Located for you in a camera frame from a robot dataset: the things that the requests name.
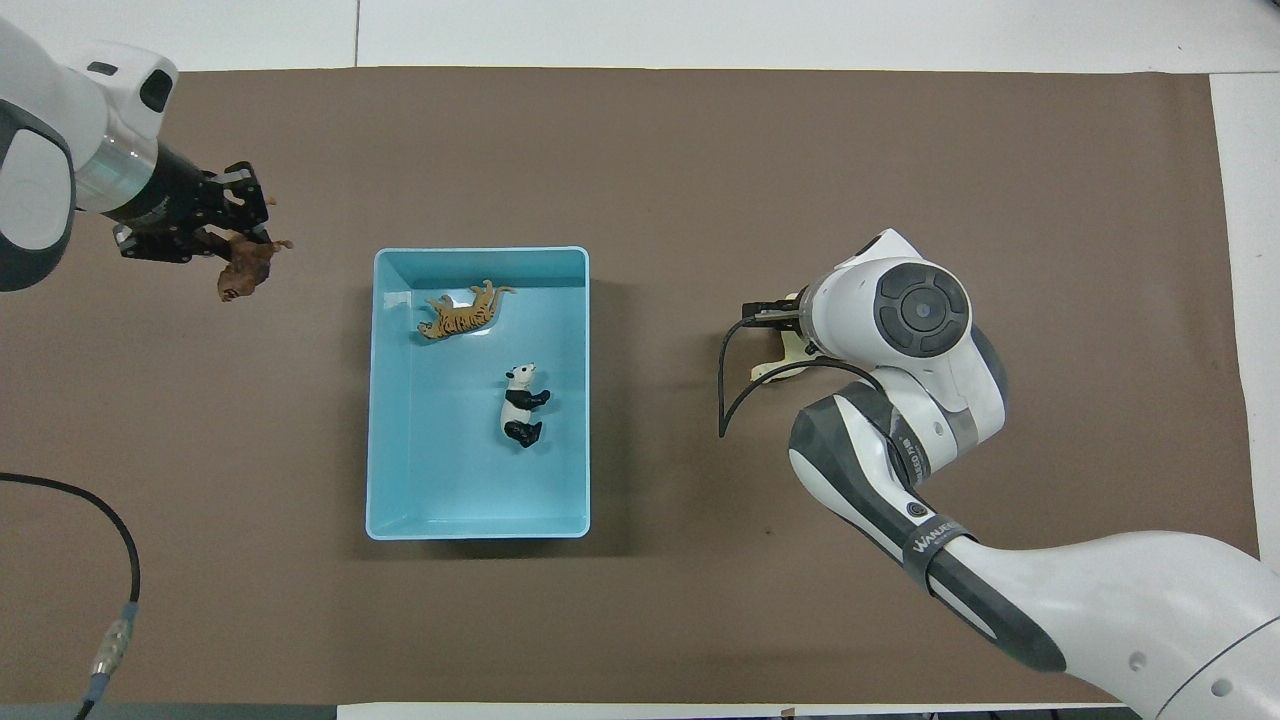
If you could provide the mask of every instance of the brown mat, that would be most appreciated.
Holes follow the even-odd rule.
[[[118,701],[1096,701],[924,597],[794,478],[795,413],[716,438],[716,350],[884,227],[969,287],[1006,429],[927,497],[984,542],[1167,528],[1256,552],[1204,77],[360,69],[183,77],[166,140],[252,160],[297,249],[64,264],[0,299],[0,464],[129,521]],[[593,502],[581,541],[364,533],[372,255],[582,245]],[[742,334],[730,377],[774,359]],[[0,488],[0,701],[65,700],[125,568],[72,500]]]

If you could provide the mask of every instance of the rectangular container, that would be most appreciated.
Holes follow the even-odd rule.
[[[374,259],[365,530],[379,541],[576,538],[590,527],[590,272],[581,247],[387,249]],[[493,322],[426,340],[426,300],[509,286]],[[538,365],[540,439],[499,416]]]

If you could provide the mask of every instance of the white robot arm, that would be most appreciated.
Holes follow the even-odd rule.
[[[916,495],[1005,421],[1005,370],[951,273],[890,229],[794,311],[763,305],[762,324],[790,322],[814,350],[874,368],[800,413],[791,465],[925,592],[1016,660],[1144,719],[1280,719],[1280,577],[1253,557],[1156,532],[995,550]]]
[[[0,49],[0,291],[54,269],[77,209],[116,220],[125,258],[230,260],[210,225],[270,242],[248,163],[209,173],[156,140],[178,79],[172,61],[100,42],[63,67],[4,18]]]

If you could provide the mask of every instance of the toy panda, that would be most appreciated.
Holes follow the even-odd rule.
[[[515,439],[521,447],[529,447],[538,442],[543,434],[543,424],[538,421],[532,425],[532,410],[545,405],[552,393],[548,389],[534,395],[529,392],[529,386],[534,382],[534,372],[538,365],[516,365],[507,372],[507,397],[502,402],[502,432]]]

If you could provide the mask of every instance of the black strap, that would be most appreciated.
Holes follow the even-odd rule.
[[[946,515],[929,518],[906,537],[902,543],[902,569],[915,580],[915,584],[924,588],[924,592],[933,594],[929,589],[929,564],[933,557],[946,544],[959,537],[973,538],[964,525]]]

